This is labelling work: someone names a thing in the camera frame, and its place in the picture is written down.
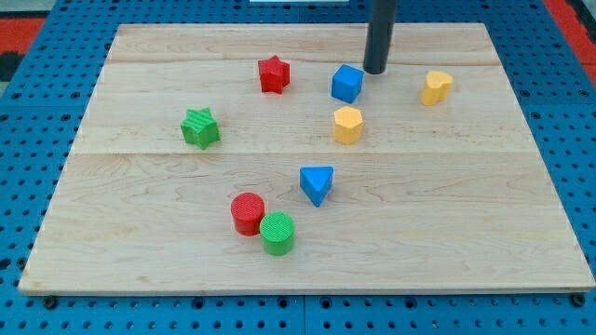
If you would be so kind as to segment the black cylindrical robot arm rod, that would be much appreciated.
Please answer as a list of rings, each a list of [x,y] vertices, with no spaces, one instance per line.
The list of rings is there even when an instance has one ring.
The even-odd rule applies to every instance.
[[[382,74],[387,65],[398,0],[372,0],[363,59],[368,74]]]

